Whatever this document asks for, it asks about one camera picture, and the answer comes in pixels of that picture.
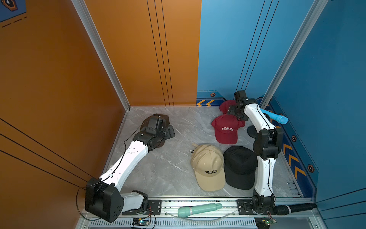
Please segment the blue microphone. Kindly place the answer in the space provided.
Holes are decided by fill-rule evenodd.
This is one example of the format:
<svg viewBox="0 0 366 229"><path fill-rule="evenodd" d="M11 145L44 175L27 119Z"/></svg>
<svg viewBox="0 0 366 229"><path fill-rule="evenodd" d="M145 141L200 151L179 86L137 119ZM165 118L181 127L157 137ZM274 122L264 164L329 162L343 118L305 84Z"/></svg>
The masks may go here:
<svg viewBox="0 0 366 229"><path fill-rule="evenodd" d="M274 114L264 109L261 109L261 111L279 124L285 125L288 123L288 118L283 115Z"/></svg>

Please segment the aluminium corner post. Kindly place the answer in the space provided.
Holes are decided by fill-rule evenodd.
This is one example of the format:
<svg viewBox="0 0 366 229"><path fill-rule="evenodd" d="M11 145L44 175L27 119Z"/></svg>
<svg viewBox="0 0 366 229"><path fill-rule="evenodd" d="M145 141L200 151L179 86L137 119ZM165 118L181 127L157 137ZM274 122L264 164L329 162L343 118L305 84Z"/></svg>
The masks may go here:
<svg viewBox="0 0 366 229"><path fill-rule="evenodd" d="M263 100L261 102L261 108L264 109L269 105L270 100L274 96L276 90L280 86L282 80L286 76L290 66L292 65L294 59L299 53L301 47L309 36L311 30L313 29L315 23L323 12L328 0L316 0L311 5L305 19L303 20L295 38L293 39L291 46L286 53L280 67L278 68L272 82L270 83Z"/></svg>
<svg viewBox="0 0 366 229"><path fill-rule="evenodd" d="M87 8L85 1L82 0L71 0L73 6L81 19L81 22L94 46L95 51L98 54L98 57L103 64L103 67L122 103L124 109L129 112L130 111L130 103L127 99L127 96L124 92L124 89L121 85L121 82L117 76L117 73L113 67L111 59L107 53L107 50L103 44L101 36L98 33L98 30L95 26L95 23L92 19L92 16Z"/></svg>

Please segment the maroon cap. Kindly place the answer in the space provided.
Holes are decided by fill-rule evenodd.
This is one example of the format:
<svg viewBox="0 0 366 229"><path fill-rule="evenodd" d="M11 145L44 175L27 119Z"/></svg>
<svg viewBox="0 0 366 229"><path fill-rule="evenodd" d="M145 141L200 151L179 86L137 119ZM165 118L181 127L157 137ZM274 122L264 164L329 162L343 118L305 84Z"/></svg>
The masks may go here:
<svg viewBox="0 0 366 229"><path fill-rule="evenodd" d="M231 114L223 114L211 122L218 143L234 145L238 141L238 130L245 127L245 120L238 120Z"/></svg>
<svg viewBox="0 0 366 229"><path fill-rule="evenodd" d="M236 101L235 100L227 100L225 102L223 102L220 106L219 109L223 114L227 114L230 106L236 106Z"/></svg>

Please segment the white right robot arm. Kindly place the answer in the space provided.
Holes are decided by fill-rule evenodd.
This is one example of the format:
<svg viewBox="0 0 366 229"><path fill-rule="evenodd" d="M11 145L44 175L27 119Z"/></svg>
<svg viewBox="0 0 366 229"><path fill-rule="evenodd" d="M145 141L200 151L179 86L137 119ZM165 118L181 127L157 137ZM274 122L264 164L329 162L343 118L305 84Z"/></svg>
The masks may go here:
<svg viewBox="0 0 366 229"><path fill-rule="evenodd" d="M275 206L274 166L281 152L284 133L267 119L255 99L236 98L228 114L239 120L250 120L257 132L253 151L257 156L258 167L251 206L253 212L262 214Z"/></svg>

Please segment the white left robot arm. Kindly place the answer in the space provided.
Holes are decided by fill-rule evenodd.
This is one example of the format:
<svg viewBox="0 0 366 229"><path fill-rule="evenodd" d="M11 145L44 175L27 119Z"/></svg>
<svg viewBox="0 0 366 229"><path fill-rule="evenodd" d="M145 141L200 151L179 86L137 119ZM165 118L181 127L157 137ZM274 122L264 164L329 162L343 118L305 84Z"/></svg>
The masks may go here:
<svg viewBox="0 0 366 229"><path fill-rule="evenodd" d="M121 213L135 210L145 213L148 195L137 190L121 193L121 189L137 166L151 151L164 141L174 138L172 125L148 133L147 128L131 136L132 142L117 162L98 179L91 178L85 186L85 210L107 222L114 222Z"/></svg>

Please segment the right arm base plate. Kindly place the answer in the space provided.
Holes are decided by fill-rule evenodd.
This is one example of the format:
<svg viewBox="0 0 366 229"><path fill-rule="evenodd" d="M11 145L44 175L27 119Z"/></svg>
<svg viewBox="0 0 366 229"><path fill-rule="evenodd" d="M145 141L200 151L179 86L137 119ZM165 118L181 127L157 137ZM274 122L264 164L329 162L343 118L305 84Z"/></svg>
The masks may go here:
<svg viewBox="0 0 366 229"><path fill-rule="evenodd" d="M255 215L252 208L252 201L249 199L238 199L236 201L239 215Z"/></svg>

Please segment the circuit board right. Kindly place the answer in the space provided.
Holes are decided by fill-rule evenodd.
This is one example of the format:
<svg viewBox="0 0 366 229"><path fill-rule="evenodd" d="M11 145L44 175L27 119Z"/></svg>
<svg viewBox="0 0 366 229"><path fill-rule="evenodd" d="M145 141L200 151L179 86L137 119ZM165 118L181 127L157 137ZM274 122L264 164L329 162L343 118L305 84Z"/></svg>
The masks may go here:
<svg viewBox="0 0 366 229"><path fill-rule="evenodd" d="M258 229L270 229L272 224L276 224L276 220L273 219L255 219L255 223Z"/></svg>

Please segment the beige cap front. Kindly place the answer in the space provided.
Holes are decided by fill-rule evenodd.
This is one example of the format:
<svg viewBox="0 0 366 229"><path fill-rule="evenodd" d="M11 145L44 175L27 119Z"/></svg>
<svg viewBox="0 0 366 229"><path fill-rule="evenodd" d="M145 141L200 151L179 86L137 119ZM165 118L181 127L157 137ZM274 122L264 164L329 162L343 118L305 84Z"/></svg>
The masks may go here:
<svg viewBox="0 0 366 229"><path fill-rule="evenodd" d="M197 145L192 153L190 164L194 170L199 187L204 191L218 191L226 183L224 156L221 150L213 145Z"/></svg>

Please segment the aluminium front rail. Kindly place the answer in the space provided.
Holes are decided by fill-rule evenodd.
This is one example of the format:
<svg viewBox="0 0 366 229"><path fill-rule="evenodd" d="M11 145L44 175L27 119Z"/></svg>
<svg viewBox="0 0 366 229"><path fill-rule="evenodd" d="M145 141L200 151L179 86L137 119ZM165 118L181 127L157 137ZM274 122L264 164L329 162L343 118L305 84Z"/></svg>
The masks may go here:
<svg viewBox="0 0 366 229"><path fill-rule="evenodd" d="M317 209L277 215L273 210L255 213L248 198L149 199L149 208L121 213L108 222L86 211L77 229L325 229Z"/></svg>

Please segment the maroon cap front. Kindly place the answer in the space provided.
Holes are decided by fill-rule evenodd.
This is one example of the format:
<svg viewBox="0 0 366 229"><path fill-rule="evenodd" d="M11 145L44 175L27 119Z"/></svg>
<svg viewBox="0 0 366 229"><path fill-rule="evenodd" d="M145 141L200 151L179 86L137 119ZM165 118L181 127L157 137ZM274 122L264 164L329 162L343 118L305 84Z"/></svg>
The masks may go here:
<svg viewBox="0 0 366 229"><path fill-rule="evenodd" d="M231 114L223 114L211 122L218 143L234 145L238 141L238 130L245 127L245 120L238 120Z"/></svg>

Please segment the brown cap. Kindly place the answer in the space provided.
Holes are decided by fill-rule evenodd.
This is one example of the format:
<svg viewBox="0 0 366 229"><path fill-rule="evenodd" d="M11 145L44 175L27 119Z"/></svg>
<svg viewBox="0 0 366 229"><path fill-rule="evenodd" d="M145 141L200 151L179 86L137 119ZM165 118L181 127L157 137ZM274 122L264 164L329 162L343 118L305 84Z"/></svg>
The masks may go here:
<svg viewBox="0 0 366 229"><path fill-rule="evenodd" d="M165 114L153 114L147 117L140 126L140 132L146 133L148 137L152 136L147 142L150 151L162 147L165 140L175 137L169 116Z"/></svg>

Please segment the maroon cap back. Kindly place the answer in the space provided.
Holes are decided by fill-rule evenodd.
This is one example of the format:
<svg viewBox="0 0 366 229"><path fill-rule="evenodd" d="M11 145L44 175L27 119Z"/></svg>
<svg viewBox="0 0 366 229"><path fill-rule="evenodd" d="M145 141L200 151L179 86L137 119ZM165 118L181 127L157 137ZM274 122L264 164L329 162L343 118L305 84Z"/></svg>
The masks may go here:
<svg viewBox="0 0 366 229"><path fill-rule="evenodd" d="M227 114L230 106L236 106L236 101L235 100L227 100L225 102L223 102L220 106L219 109L223 114Z"/></svg>

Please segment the black cap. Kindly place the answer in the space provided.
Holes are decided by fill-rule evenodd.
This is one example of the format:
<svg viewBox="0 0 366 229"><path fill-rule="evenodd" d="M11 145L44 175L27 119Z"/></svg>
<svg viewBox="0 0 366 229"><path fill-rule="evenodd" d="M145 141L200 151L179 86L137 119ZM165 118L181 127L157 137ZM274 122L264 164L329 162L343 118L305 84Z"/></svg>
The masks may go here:
<svg viewBox="0 0 366 229"><path fill-rule="evenodd" d="M241 190L252 189L257 167L257 156L248 148L231 146L224 152L226 183L231 187Z"/></svg>

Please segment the aluminium corner post right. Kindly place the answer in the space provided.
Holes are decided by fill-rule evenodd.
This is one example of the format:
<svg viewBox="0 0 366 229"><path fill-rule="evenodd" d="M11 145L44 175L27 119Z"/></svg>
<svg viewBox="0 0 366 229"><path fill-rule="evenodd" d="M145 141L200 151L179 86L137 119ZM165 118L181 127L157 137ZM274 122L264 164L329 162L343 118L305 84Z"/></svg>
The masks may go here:
<svg viewBox="0 0 366 229"><path fill-rule="evenodd" d="M286 53L280 67L278 68L272 82L270 83L263 100L261 102L261 108L264 109L269 105L270 100L274 96L276 90L280 86L282 80L286 76L290 66L292 65L294 59L299 53L301 47L309 36L311 30L313 29L315 23L323 12L328 0L316 0L311 5L305 19L303 20L295 38L293 39L291 46Z"/></svg>

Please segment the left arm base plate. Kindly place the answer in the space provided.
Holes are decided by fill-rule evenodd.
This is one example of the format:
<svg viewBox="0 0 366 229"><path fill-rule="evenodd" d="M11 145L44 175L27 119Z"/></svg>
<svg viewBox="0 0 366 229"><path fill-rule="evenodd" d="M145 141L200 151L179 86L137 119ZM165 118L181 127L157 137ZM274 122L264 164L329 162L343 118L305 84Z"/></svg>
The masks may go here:
<svg viewBox="0 0 366 229"><path fill-rule="evenodd" d="M161 215L161 209L162 209L162 200L161 199L149 199L148 200L148 207L147 210L130 210L123 212L122 215L124 216L137 216L137 215L143 215L147 216L151 212L154 213L155 216Z"/></svg>

